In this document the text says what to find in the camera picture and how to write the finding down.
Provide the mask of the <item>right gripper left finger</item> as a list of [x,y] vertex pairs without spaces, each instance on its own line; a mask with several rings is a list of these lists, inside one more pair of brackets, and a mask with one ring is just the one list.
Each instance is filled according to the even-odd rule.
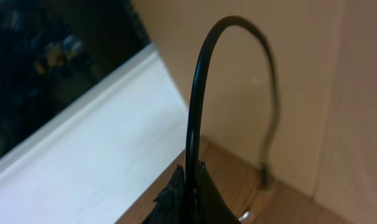
[[154,208],[142,224],[179,224],[184,200],[184,168],[177,165],[167,185],[153,200]]

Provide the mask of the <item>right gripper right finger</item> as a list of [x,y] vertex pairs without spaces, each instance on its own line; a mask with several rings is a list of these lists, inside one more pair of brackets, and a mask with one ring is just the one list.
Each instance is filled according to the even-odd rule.
[[198,162],[196,222],[199,224],[240,224],[228,208],[204,162]]

